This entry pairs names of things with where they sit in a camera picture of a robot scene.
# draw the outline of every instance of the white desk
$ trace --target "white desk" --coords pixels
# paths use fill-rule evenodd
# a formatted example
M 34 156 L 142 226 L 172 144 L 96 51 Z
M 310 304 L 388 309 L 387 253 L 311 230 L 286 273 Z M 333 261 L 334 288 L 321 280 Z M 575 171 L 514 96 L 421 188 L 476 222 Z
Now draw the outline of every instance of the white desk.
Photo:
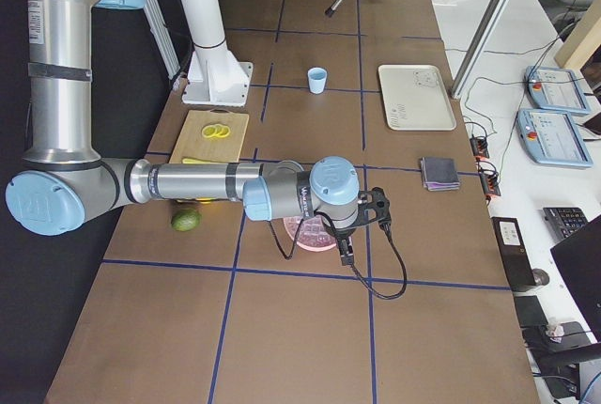
M 454 77 L 465 52 L 453 49 L 466 51 L 469 48 L 489 1 L 433 0 Z M 537 0 L 510 0 L 485 49 L 495 52 L 526 52 L 543 47 L 556 37 L 555 29 Z M 561 46 L 562 42 L 558 40 L 542 66 L 557 67 L 554 55 Z M 470 89 L 477 77 L 481 76 L 503 83 L 521 82 L 525 69 L 535 64 L 543 51 L 544 49 L 528 54 L 484 53 L 478 60 L 466 89 Z M 586 83 L 581 83 L 585 92 L 590 92 Z M 469 107 L 489 116 L 494 122 L 497 134 L 488 138 L 488 149 L 491 162 L 498 168 L 501 167 L 501 157 L 510 138 L 523 92 L 522 84 L 497 85 L 478 80 L 467 101 Z M 464 116 L 481 123 L 488 132 L 492 132 L 490 121 L 466 108 L 467 97 L 468 91 L 465 91 L 461 99 Z M 599 102 L 594 97 L 588 99 L 593 114 L 598 113 L 601 110 Z M 521 107 L 532 108 L 528 96 L 524 98 Z M 581 123 L 587 118 L 577 117 L 576 122 Z M 474 133 L 482 134 L 477 127 L 474 128 Z M 592 137 L 584 130 L 582 134 L 585 138 Z M 549 285 L 535 291 L 549 322 L 575 320 L 585 329 L 588 326 L 553 264 L 549 249 L 556 242 L 543 218 L 541 208 L 581 207 L 589 220 L 601 213 L 601 142 L 587 143 L 587 149 L 594 161 L 594 167 L 590 169 L 542 166 L 530 159 L 520 145 L 519 136 L 514 132 L 505 153 L 501 173 L 502 196 L 493 199 L 489 206 L 491 216 L 517 218 L 532 267 L 541 268 L 549 274 Z M 543 403 L 553 402 L 542 381 L 537 380 L 537 388 Z

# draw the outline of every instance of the computer monitor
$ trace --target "computer monitor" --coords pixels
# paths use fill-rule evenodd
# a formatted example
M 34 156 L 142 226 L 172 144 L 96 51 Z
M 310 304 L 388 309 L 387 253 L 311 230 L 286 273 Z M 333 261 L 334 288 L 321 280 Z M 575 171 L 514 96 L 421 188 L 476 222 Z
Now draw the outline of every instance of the computer monitor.
M 601 338 L 601 215 L 555 245 L 551 254 L 580 313 Z

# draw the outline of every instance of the cutting board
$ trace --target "cutting board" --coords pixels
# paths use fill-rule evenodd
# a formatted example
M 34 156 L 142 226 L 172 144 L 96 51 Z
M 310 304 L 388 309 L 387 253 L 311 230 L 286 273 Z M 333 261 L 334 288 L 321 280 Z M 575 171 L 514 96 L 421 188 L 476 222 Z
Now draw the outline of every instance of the cutting board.
M 179 132 L 169 163 L 195 158 L 210 163 L 235 163 L 239 160 L 249 116 L 224 110 L 190 110 Z M 202 130 L 209 124 L 227 125 L 229 136 L 205 138 Z

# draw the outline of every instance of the blue cup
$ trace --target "blue cup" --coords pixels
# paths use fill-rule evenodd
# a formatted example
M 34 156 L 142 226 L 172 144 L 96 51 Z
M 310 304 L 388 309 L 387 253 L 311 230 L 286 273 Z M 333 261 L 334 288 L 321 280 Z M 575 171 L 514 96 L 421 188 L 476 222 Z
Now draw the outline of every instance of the blue cup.
M 314 94 L 321 94 L 326 87 L 328 72 L 323 68 L 310 68 L 307 72 L 309 90 Z

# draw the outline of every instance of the blue joint cap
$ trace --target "blue joint cap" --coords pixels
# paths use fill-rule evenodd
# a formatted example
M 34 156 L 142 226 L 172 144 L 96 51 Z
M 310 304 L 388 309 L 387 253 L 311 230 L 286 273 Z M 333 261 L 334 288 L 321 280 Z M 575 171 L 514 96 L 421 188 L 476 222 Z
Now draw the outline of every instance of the blue joint cap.
M 60 235 L 85 221 L 79 196 L 45 172 L 25 171 L 7 186 L 7 206 L 23 227 L 40 235 Z
M 310 182 L 316 196 L 328 204 L 345 205 L 359 195 L 357 171 L 342 157 L 326 157 L 316 163 Z
M 251 221 L 271 221 L 271 198 L 262 177 L 248 180 L 242 188 L 242 203 Z
M 146 0 L 100 0 L 96 6 L 106 9 L 142 9 Z

